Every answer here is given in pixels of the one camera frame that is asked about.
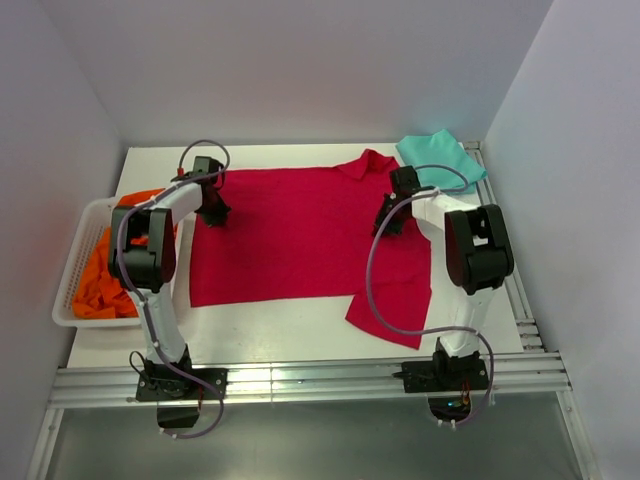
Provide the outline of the crimson red t shirt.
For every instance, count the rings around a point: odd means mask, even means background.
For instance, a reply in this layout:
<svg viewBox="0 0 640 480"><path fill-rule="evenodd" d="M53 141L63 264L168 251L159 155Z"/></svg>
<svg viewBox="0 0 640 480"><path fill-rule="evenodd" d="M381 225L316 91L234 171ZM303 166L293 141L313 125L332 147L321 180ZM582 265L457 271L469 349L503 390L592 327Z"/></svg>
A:
<svg viewBox="0 0 640 480"><path fill-rule="evenodd" d="M374 317L366 296L373 224L397 161L366 149L333 167L231 171L222 198L223 227L197 221L189 269L192 307L280 299L349 296L344 318L385 341L419 349L421 339L395 333ZM384 236L372 286L383 318L421 330L431 302L431 243L415 221Z"/></svg>

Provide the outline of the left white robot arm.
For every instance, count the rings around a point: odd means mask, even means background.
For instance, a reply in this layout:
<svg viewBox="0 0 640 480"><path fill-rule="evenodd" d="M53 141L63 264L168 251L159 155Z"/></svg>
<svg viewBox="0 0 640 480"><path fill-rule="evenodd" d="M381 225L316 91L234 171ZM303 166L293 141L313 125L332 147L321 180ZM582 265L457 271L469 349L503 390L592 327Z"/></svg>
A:
<svg viewBox="0 0 640 480"><path fill-rule="evenodd" d="M174 228L197 214L205 223L223 225L230 207L215 174L183 177L133 206L117 207L111 218L108 269L133 301L147 344L147 360L174 364L159 377L159 388L172 399L183 399L195 386L195 375L178 365L187 352L172 303L176 272Z"/></svg>

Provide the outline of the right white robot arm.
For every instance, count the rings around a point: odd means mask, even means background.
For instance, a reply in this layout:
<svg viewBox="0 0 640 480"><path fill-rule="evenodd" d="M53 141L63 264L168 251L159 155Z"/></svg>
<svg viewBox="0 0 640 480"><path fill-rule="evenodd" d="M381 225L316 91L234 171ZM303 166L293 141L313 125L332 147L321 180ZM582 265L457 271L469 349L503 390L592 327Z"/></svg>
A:
<svg viewBox="0 0 640 480"><path fill-rule="evenodd" d="M426 222L444 235L444 257L458 299L449 324L423 330L406 330L389 324L374 300L372 273L378 242L383 234L398 231L407 218ZM435 383L452 390L468 374L462 359L477 356L480 346L491 346L482 335L489 305L515 261L502 210L495 204L476 206L436 189L404 197L386 194L374 221L374 240L365 274L365 288L374 317L387 329L406 336L438 334L437 347L444 356L433 365Z"/></svg>

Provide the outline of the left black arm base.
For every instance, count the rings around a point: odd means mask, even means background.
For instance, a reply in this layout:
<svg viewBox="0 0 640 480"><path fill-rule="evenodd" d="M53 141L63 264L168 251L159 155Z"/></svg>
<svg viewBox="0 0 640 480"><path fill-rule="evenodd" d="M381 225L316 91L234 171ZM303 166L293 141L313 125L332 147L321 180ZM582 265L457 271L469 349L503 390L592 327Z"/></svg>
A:
<svg viewBox="0 0 640 480"><path fill-rule="evenodd" d="M225 409L225 395L229 370L219 367L194 368L188 348L173 369L156 364L138 351L129 354L129 366L138 375L135 400L140 403L195 401L196 405L158 406L157 425L161 433L179 439L192 439L212 432L221 422ZM204 401L218 403L213 423L201 432L190 433L200 419Z"/></svg>

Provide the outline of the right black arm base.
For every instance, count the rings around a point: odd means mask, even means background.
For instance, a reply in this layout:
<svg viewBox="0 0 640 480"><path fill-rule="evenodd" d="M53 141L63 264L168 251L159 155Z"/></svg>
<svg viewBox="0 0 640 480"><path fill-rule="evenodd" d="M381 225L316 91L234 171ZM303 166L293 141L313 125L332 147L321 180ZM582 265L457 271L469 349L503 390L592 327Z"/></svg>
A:
<svg viewBox="0 0 640 480"><path fill-rule="evenodd" d="M428 399L428 407L437 421L458 424L472 413L473 391L489 391L489 372L478 351L463 357L452 357L436 350L431 360L403 362L393 373L407 394L448 393Z"/></svg>

